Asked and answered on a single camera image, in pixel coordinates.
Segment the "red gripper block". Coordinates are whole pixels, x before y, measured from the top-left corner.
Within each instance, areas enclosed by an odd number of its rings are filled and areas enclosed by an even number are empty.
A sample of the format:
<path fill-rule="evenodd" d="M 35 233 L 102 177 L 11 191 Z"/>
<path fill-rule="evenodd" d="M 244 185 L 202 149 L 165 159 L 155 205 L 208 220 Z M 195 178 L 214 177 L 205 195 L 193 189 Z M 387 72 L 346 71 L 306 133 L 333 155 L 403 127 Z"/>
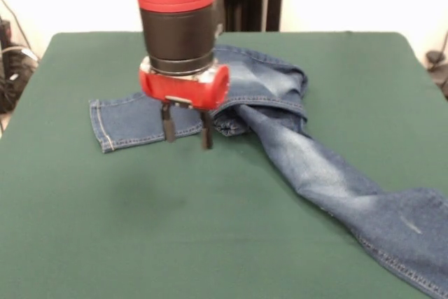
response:
<path fill-rule="evenodd" d="M 153 70 L 149 58 L 145 57 L 139 67 L 139 81 L 147 96 L 163 102 L 161 117 L 164 138 L 172 143 L 175 141 L 175 129 L 170 112 L 171 105 L 167 102 L 199 110 L 217 109 L 228 95 L 230 70 L 228 66 L 214 62 L 203 72 L 187 76 L 168 76 Z M 200 111 L 203 149 L 213 148 L 213 121 L 208 111 Z"/>

